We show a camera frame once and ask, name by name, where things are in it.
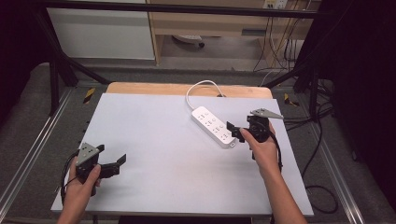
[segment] white power strip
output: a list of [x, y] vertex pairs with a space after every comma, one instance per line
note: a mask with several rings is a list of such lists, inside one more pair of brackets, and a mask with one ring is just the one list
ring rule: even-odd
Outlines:
[[235, 138], [227, 130], [226, 125], [205, 107], [200, 106], [192, 111], [192, 119], [219, 145], [224, 148], [234, 147]]

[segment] human hand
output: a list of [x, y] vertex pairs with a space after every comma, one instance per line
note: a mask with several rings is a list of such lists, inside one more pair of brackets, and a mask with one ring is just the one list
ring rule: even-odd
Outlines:
[[76, 178], [76, 161], [77, 157], [73, 159], [70, 166], [68, 180], [70, 183], [67, 185], [64, 209], [58, 219], [58, 223], [79, 223], [91, 198], [93, 186], [99, 187], [98, 177], [101, 166], [97, 164], [91, 170], [87, 180], [83, 182], [81, 179]]
[[[275, 130], [271, 122], [269, 123], [269, 127], [270, 131], [275, 135]], [[241, 128], [239, 132], [241, 132], [242, 136], [248, 142], [250, 149], [253, 151], [262, 175], [264, 175], [265, 172], [279, 169], [277, 164], [276, 144], [271, 136], [265, 142], [259, 143], [247, 130]]]

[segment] white cabinet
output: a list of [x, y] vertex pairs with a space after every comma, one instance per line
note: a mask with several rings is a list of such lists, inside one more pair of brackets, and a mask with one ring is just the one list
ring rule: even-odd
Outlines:
[[[145, 3], [145, 0], [95, 0]], [[147, 12], [48, 8], [64, 52], [72, 58], [154, 60]]]

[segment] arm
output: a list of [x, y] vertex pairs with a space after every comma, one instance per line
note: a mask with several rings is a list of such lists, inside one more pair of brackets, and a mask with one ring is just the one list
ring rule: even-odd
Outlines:
[[[70, 166], [69, 181], [76, 177], [76, 160], [77, 158], [74, 158]], [[95, 184], [98, 185], [97, 179], [100, 170], [100, 165], [96, 165], [85, 183], [81, 183], [76, 178], [67, 185], [64, 209], [58, 219], [58, 223], [79, 223], [91, 198], [92, 187]]]
[[[271, 132], [275, 133], [271, 123]], [[274, 140], [259, 143], [245, 129], [240, 130], [242, 136], [253, 150], [260, 174], [267, 188], [268, 198], [277, 223], [306, 223], [297, 203], [294, 201], [288, 186], [277, 165], [277, 149]]]

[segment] electrical outlet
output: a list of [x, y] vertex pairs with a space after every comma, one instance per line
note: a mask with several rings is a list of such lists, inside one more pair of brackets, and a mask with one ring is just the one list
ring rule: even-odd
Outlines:
[[288, 0], [276, 0], [275, 9], [285, 9]]
[[262, 8], [274, 9], [275, 5], [276, 5], [276, 0], [265, 0]]
[[198, 126], [219, 145], [224, 148], [235, 146], [235, 138], [231, 136], [231, 132], [227, 130], [227, 126], [205, 107], [200, 106], [194, 109], [191, 114], [192, 119]]

